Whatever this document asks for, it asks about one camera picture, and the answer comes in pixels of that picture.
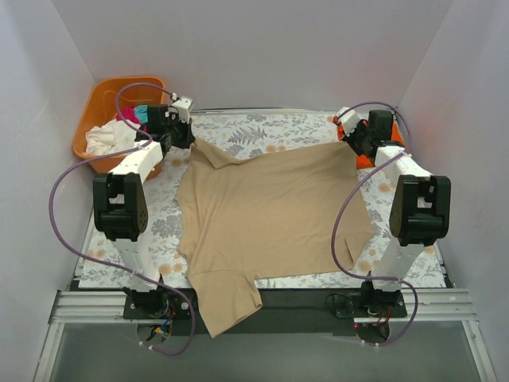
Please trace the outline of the beige t-shirt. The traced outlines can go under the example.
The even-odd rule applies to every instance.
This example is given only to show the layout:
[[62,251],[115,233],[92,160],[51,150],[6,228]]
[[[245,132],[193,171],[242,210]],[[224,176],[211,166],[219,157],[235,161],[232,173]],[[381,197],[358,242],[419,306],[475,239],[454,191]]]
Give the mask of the beige t-shirt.
[[176,195],[178,250],[211,337],[262,307],[259,279],[354,267],[374,235],[357,183],[343,142],[247,160],[194,142]]

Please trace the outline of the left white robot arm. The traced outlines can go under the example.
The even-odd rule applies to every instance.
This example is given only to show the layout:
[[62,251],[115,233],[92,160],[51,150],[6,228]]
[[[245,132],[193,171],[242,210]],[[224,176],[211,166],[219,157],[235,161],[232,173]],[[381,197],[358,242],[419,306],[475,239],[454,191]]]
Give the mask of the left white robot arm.
[[170,105],[148,106],[146,129],[135,137],[136,151],[93,180],[95,227],[113,243],[133,274],[130,285],[122,289],[130,299],[129,307],[150,318],[167,314],[169,292],[153,284],[161,276],[145,234],[152,220],[143,183],[172,147],[186,149],[194,141],[191,110],[192,100],[187,97]]

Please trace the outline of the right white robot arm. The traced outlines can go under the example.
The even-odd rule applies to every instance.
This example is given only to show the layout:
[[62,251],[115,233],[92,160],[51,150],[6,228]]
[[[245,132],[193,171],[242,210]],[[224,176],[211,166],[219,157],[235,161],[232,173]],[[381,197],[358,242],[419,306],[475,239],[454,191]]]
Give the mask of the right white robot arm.
[[372,110],[366,119],[343,108],[337,118],[338,137],[365,157],[394,183],[389,215],[392,237],[378,266],[352,295],[348,313],[387,318],[392,310],[403,312],[402,280],[425,248],[449,231],[451,181],[420,167],[393,137],[394,115]]

